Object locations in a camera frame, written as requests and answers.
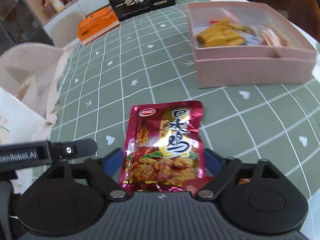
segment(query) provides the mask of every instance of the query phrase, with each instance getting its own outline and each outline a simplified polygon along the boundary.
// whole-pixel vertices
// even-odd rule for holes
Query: gray ribbed plate
[[[228,224],[212,203],[193,199],[188,192],[136,192],[112,203],[90,228],[57,238],[26,233],[20,240],[305,240],[299,232],[262,237],[244,233]]]

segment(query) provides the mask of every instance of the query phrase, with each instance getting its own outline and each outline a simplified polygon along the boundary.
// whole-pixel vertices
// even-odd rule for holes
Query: metal screw
[[[199,191],[198,195],[201,198],[211,198],[214,196],[214,193],[211,190],[204,189],[204,190]]]
[[[123,190],[114,190],[111,191],[110,196],[113,198],[123,198],[125,194],[126,193]]]
[[[67,147],[67,148],[66,148],[66,152],[69,153],[69,154],[72,153],[71,148],[70,148],[70,147]]]

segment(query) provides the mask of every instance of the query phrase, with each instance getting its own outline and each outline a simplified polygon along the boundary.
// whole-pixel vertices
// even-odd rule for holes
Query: open white container
[[[209,27],[210,20],[222,20],[220,8],[245,25],[272,24],[292,46],[202,48],[195,35]],[[229,1],[190,3],[187,16],[200,88],[309,80],[316,63],[316,50],[287,19],[268,5]]]

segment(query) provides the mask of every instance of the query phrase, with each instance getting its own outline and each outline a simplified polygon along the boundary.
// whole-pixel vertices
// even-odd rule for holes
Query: brown chair
[[[52,41],[56,47],[63,48],[77,38],[78,24],[84,17],[72,12],[59,20],[52,28]]]
[[[279,12],[285,12],[287,19],[320,41],[320,10],[316,0],[251,0],[262,2]]]

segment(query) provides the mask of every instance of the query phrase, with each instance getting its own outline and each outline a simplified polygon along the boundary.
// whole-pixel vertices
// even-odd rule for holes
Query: black circular cover
[[[281,234],[299,227],[308,202],[282,179],[263,179],[233,187],[220,200],[224,215],[236,226],[257,234]]]
[[[103,198],[93,188],[54,180],[27,191],[16,205],[22,225],[45,236],[79,232],[95,223],[103,209]]]

